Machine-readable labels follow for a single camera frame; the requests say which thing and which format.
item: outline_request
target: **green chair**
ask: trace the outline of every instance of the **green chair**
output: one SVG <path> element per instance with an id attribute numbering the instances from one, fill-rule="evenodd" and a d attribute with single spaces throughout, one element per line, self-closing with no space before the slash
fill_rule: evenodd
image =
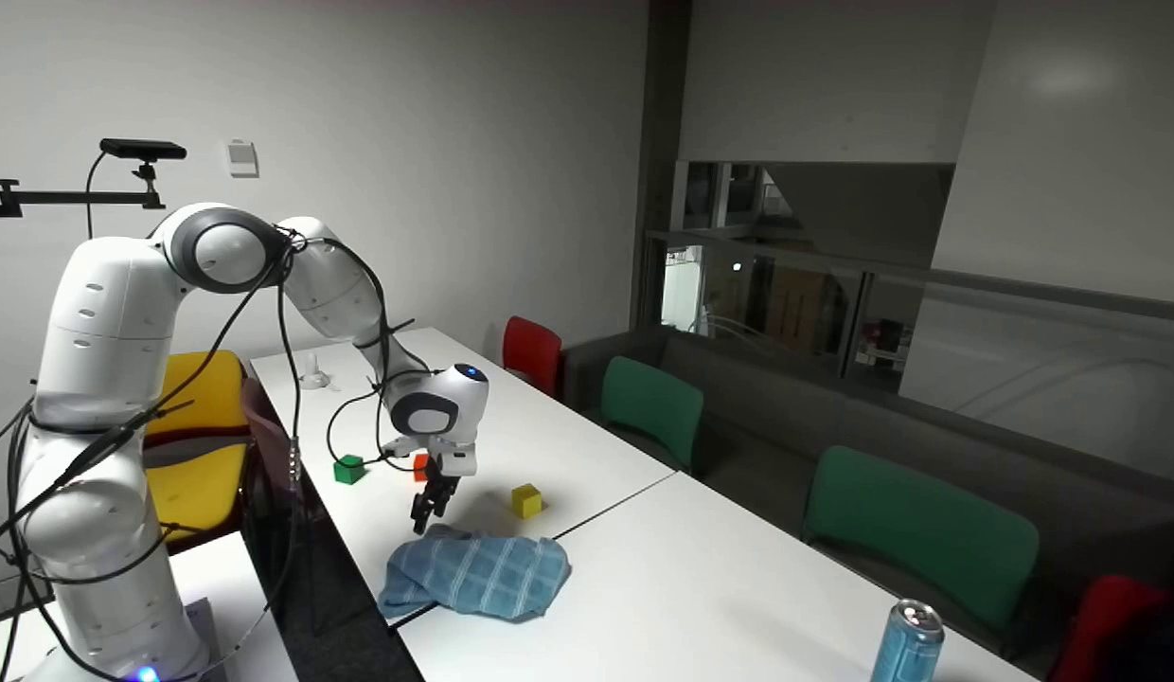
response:
<path id="1" fill-rule="evenodd" d="M 853 446 L 822 455 L 804 534 L 905 567 L 1000 643 L 1040 548 L 1025 514 Z"/>
<path id="2" fill-rule="evenodd" d="M 636 446 L 650 451 L 666 467 L 701 472 L 697 467 L 697 428 L 706 412 L 706 390 L 693 384 L 640 365 L 632 355 L 613 355 L 601 370 L 600 422 L 620 436 L 640 436 Z"/>

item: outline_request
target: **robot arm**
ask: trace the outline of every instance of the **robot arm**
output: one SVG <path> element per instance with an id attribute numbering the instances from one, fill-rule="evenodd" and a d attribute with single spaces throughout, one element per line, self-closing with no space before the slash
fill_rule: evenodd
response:
<path id="1" fill-rule="evenodd" d="M 48 654 L 33 677 L 125 677 L 156 667 L 187 677 L 207 667 L 192 631 L 141 471 L 141 424 L 160 410 L 162 365 L 187 293 L 254 293 L 284 283 L 324 338 L 352 338 L 401 436 L 443 462 L 417 496 L 417 530 L 473 472 L 483 374 L 471 365 L 428 370 L 386 327 L 371 270 L 318 221 L 279 227 L 226 208 L 169 211 L 153 239 L 85 242 L 52 299 L 33 428 L 18 462 L 18 538 L 44 576 L 77 654 Z"/>
<path id="2" fill-rule="evenodd" d="M 428 370 L 389 321 L 374 274 L 313 216 L 261 223 L 223 203 L 175 211 L 160 231 L 169 270 L 192 287 L 247 293 L 284 279 L 290 307 L 324 338 L 352 338 L 374 370 L 389 424 L 432 455 L 413 521 L 443 514 L 454 481 L 476 471 L 473 438 L 483 410 L 483 374 L 471 365 Z"/>

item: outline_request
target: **red object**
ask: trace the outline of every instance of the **red object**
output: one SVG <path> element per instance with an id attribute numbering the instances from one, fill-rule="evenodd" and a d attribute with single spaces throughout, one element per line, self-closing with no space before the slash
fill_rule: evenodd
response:
<path id="1" fill-rule="evenodd" d="M 432 455 L 428 451 L 410 460 L 413 481 L 428 481 L 428 471 L 432 471 Z"/>
<path id="2" fill-rule="evenodd" d="M 1049 682 L 1093 677 L 1093 654 L 1107 635 L 1166 597 L 1164 586 L 1131 576 L 1098 576 L 1075 614 L 1070 635 L 1049 676 Z"/>
<path id="3" fill-rule="evenodd" d="M 550 327 L 510 316 L 504 329 L 504 369 L 562 398 L 562 338 Z"/>

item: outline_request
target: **cable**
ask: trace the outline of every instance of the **cable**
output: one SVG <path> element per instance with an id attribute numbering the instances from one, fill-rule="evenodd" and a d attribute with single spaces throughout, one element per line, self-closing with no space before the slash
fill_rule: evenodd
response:
<path id="1" fill-rule="evenodd" d="M 105 578 L 117 578 L 117 576 L 131 572 L 138 566 L 145 566 L 160 547 L 167 547 L 167 538 L 169 538 L 175 530 L 199 530 L 199 525 L 160 521 L 160 538 L 156 538 L 145 552 L 138 552 L 130 566 L 111 567 L 111 572 L 98 572 L 98 576 L 42 576 L 42 572 L 31 572 L 31 576 L 39 576 L 39 578 L 44 578 L 44 582 L 105 582 Z"/>
<path id="2" fill-rule="evenodd" d="M 13 654 L 16 654 L 16 635 L 18 635 L 18 614 L 21 614 L 21 578 L 16 586 L 16 614 L 13 614 L 13 630 L 9 630 L 9 648 L 5 648 L 5 664 L 0 664 L 0 682 L 13 676 Z"/>
<path id="3" fill-rule="evenodd" d="M 371 412 L 371 444 L 374 444 L 374 460 L 371 462 L 386 462 L 389 471 L 398 472 L 413 472 L 405 467 L 398 467 L 395 460 L 405 460 L 405 455 L 395 455 L 389 446 L 384 446 L 384 398 L 374 401 L 374 412 Z"/>
<path id="4" fill-rule="evenodd" d="M 192 374 L 187 374 L 169 394 L 162 394 L 160 401 L 153 401 L 149 410 L 141 410 L 138 415 L 130 415 L 122 428 L 112 432 L 98 432 L 67 467 L 64 472 L 42 489 L 31 504 L 21 504 L 16 514 L 9 514 L 0 521 L 0 534 L 9 525 L 16 525 L 21 514 L 31 514 L 33 508 L 42 508 L 62 486 L 67 486 L 72 476 L 88 472 L 90 467 L 98 467 L 102 460 L 111 460 L 117 446 L 125 446 L 138 428 L 145 428 L 153 415 L 160 415 L 160 410 L 178 398 L 188 384 L 197 384 L 197 374 L 212 365 L 216 348 L 223 343 L 223 338 L 231 333 L 231 327 L 240 321 L 240 316 L 247 311 L 247 304 L 254 299 L 259 287 L 251 287 L 240 307 L 231 311 L 231 319 L 221 327 L 212 348 L 203 353 L 203 360 L 192 369 Z"/>
<path id="5" fill-rule="evenodd" d="M 90 184 L 95 184 L 95 169 L 105 160 L 105 151 L 95 156 L 90 169 L 88 169 L 88 239 L 95 239 L 95 221 L 90 221 Z"/>
<path id="6" fill-rule="evenodd" d="M 16 557 L 13 557 L 9 548 L 0 548 L 0 557 L 5 557 L 9 566 L 16 566 Z"/>
<path id="7" fill-rule="evenodd" d="M 31 398 L 16 410 L 16 415 L 0 428 L 0 438 L 26 415 Z"/>
<path id="8" fill-rule="evenodd" d="M 336 460 L 336 451 L 334 451 L 334 422 L 336 422 L 347 404 L 366 401 L 366 398 L 374 398 L 374 390 L 352 394 L 352 398 L 343 398 L 343 401 L 328 412 L 328 422 L 324 422 L 324 455 L 328 455 L 328 460 Z"/>
<path id="9" fill-rule="evenodd" d="M 284 321 L 284 283 L 278 283 L 278 327 L 279 327 L 279 343 L 284 343 L 284 360 L 288 360 L 288 377 L 290 377 L 290 415 L 288 415 L 288 451 L 284 451 L 284 467 L 288 467 L 288 492 L 299 496 L 299 481 L 304 481 L 304 467 L 299 467 L 299 369 L 297 369 L 297 353 L 290 353 L 290 338 L 288 338 L 288 321 Z"/>
<path id="10" fill-rule="evenodd" d="M 26 422 L 18 422 L 16 432 L 13 432 L 13 438 L 9 438 L 9 518 L 16 518 L 16 489 L 18 489 L 18 471 L 21 471 L 21 438 L 26 438 Z M 44 601 L 42 601 L 42 595 L 39 595 L 31 572 L 26 572 L 26 547 L 21 547 L 21 538 L 16 534 L 16 521 L 9 525 L 9 534 L 13 534 L 13 548 L 16 548 L 18 582 L 26 586 L 33 611 L 39 611 L 39 614 L 44 619 L 44 625 L 52 630 L 62 653 L 64 653 L 77 667 L 85 667 L 88 676 L 105 677 L 105 682 L 117 682 L 112 676 L 90 667 L 88 658 L 78 658 L 78 654 L 67 648 L 64 631 L 62 631 L 55 620 L 48 619 L 48 611 L 44 611 Z"/>
<path id="11" fill-rule="evenodd" d="M 384 316 L 377 316 L 374 342 L 366 342 L 362 348 L 377 343 L 377 365 L 384 365 L 384 370 L 386 370 L 386 369 L 389 369 L 389 333 L 395 333 L 395 329 L 389 329 L 386 287 L 384 287 L 384 279 L 374 276 L 374 270 L 366 270 L 366 261 L 362 261 L 352 246 L 343 246 L 341 239 L 324 239 L 324 246 L 334 246 L 334 251 L 341 251 L 343 256 L 352 256 L 352 261 L 366 274 L 366 279 L 371 279 L 371 293 L 374 293 Z"/>

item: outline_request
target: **wall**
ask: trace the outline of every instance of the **wall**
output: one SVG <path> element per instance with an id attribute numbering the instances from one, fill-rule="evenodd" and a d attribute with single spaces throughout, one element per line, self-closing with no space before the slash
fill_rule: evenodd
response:
<path id="1" fill-rule="evenodd" d="M 1174 299 L 1174 0 L 697 0 L 689 160 L 953 163 L 937 270 Z M 1174 321 L 927 297 L 901 394 L 1174 476 Z"/>
<path id="2" fill-rule="evenodd" d="M 233 199 L 328 221 L 389 316 L 495 348 L 506 311 L 568 342 L 629 321 L 644 2 L 538 0 L 0 0 L 0 173 L 78 191 L 98 136 L 175 136 L 167 203 Z M 226 177 L 223 145 L 261 177 Z M 138 191 L 105 160 L 98 191 Z M 98 233 L 160 211 L 95 208 Z M 85 208 L 0 221 L 0 424 L 31 394 Z M 188 297 L 178 348 L 231 299 Z M 231 333 L 278 348 L 273 297 Z"/>
<path id="3" fill-rule="evenodd" d="M 953 163 L 993 0 L 697 0 L 682 160 Z"/>
<path id="4" fill-rule="evenodd" d="M 1174 0 L 1000 2 L 937 266 L 1174 304 Z M 1174 321 L 933 297 L 901 390 L 1174 476 Z"/>

